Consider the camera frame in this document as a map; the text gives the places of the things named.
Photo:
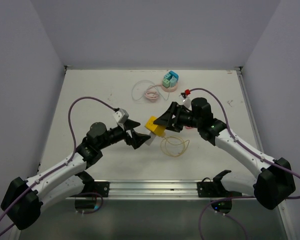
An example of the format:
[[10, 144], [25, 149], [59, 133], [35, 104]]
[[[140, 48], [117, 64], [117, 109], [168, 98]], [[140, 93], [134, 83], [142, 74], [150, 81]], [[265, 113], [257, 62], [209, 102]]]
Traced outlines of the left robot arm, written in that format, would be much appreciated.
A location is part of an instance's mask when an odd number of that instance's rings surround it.
[[134, 130], [140, 126], [139, 122], [127, 122], [127, 126], [118, 125], [110, 129], [102, 122], [93, 123], [81, 144], [66, 159], [33, 177], [12, 180], [1, 209], [19, 230], [24, 230], [51, 205], [70, 196], [91, 195], [94, 184], [86, 169], [102, 158], [102, 149], [120, 141], [138, 149], [151, 138]]

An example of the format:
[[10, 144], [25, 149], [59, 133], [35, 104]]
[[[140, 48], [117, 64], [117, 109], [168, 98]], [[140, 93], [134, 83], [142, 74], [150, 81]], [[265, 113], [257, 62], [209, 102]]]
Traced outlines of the white square charger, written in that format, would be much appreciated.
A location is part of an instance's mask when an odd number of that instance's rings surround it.
[[153, 132], [151, 132], [149, 136], [150, 138], [145, 142], [147, 146], [150, 146], [152, 142], [155, 140], [155, 138], [157, 137]]

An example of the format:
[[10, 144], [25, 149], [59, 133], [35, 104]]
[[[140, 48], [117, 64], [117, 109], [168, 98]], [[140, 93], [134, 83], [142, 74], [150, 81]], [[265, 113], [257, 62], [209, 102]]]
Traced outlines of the yellow cube socket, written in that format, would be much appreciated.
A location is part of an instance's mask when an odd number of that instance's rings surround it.
[[154, 135], [163, 138], [166, 135], [166, 133], [165, 133], [166, 127], [162, 126], [162, 125], [155, 124], [154, 121], [156, 119], [157, 118], [155, 116], [151, 116], [148, 119], [148, 121], [146, 122], [145, 128], [147, 130], [149, 130], [151, 133], [153, 133]]

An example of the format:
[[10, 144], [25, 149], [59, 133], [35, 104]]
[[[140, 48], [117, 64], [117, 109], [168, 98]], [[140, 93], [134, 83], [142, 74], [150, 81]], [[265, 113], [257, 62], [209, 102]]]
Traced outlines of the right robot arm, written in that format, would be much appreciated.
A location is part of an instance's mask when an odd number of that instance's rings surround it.
[[194, 98], [191, 108], [172, 102], [154, 124], [177, 133], [184, 127], [197, 129], [202, 139], [230, 154], [254, 176], [251, 187], [225, 179], [215, 181], [212, 189], [217, 196], [225, 196], [234, 187], [235, 192], [253, 195], [263, 207], [272, 210], [296, 190], [290, 163], [283, 157], [274, 159], [261, 153], [234, 135], [226, 123], [214, 117], [211, 105], [203, 97]]

